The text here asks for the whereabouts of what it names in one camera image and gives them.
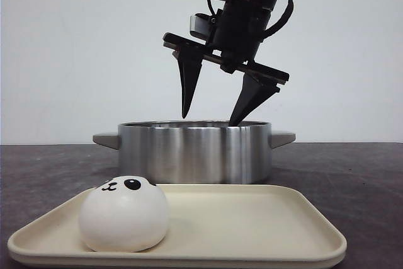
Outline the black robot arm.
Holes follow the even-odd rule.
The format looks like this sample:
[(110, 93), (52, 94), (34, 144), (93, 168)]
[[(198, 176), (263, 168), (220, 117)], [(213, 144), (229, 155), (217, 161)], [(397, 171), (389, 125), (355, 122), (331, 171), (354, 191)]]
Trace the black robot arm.
[(293, 13), (293, 0), (220, 0), (222, 9), (190, 18), (190, 34), (203, 40), (194, 42), (165, 33), (164, 46), (173, 50), (181, 80), (181, 111), (186, 117), (191, 106), (202, 62), (216, 63), (232, 74), (244, 73), (242, 89), (230, 116), (229, 125), (237, 126), (259, 105), (279, 92), (279, 84), (289, 80), (286, 72), (254, 60), (260, 44), (274, 35)]

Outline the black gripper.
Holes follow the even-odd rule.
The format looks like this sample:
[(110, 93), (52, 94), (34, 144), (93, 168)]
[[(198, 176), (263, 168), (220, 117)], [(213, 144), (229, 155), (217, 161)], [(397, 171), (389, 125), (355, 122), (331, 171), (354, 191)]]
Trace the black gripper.
[(164, 34), (164, 46), (174, 50), (173, 56), (178, 61), (183, 118), (190, 110), (203, 60), (220, 65), (230, 74), (234, 71), (245, 73), (240, 95), (230, 116), (230, 125), (239, 125), (257, 107), (280, 91), (277, 83), (285, 84), (289, 74), (254, 61), (263, 40), (287, 23), (290, 7), (287, 6), (280, 19), (267, 28), (270, 15), (271, 8), (247, 0), (227, 0), (224, 8), (214, 15), (217, 22), (204, 44), (173, 33)]

